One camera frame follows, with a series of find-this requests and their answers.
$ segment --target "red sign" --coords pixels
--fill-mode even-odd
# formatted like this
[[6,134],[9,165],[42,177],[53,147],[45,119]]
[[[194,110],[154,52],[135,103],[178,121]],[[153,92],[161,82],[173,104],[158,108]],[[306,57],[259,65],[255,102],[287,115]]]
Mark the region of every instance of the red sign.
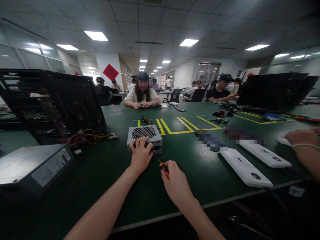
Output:
[[115,79],[118,76],[118,71],[115,70],[110,64],[103,71],[103,74],[106,75],[110,80]]

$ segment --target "computer power supply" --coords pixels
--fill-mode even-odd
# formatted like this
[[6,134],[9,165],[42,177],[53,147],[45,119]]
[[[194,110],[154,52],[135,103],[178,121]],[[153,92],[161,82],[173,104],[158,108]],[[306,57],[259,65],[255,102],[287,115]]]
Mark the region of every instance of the computer power supply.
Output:
[[66,144],[22,147],[0,159],[0,203],[39,198],[73,161]]
[[132,158],[132,151],[130,149],[130,143],[134,139],[138,139],[144,136],[148,136],[149,139],[146,141],[146,145],[149,144],[149,142],[152,142],[153,147],[156,147],[155,154],[162,152],[162,137],[160,136],[160,133],[156,127],[156,125],[148,125],[148,126],[142,126],[142,127],[130,127],[128,132],[128,141],[127,141],[127,147],[129,152],[129,158]]

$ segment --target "bracelet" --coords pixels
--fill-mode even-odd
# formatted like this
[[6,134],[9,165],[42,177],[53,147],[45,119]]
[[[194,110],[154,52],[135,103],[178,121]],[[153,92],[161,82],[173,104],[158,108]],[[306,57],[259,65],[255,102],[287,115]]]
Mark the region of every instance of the bracelet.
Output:
[[294,144],[292,146],[292,149],[294,150],[295,148],[297,147],[315,147],[315,148],[318,148],[320,150],[320,147],[319,146],[316,146],[316,145],[313,145],[313,144],[307,144],[307,143],[299,143],[299,144]]

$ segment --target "black computer case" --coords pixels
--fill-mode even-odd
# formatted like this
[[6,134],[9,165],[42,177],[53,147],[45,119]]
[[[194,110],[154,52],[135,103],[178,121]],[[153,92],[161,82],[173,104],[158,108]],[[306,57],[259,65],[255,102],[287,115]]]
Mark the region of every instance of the black computer case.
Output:
[[0,69],[0,95],[40,145],[106,128],[92,77]]

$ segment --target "cell phone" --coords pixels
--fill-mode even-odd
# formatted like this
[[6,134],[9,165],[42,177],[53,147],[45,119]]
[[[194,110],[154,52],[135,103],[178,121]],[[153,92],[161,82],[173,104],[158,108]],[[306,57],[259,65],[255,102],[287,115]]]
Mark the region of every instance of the cell phone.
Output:
[[185,112],[186,110],[180,108],[180,107],[174,107],[175,109],[177,109],[179,112]]

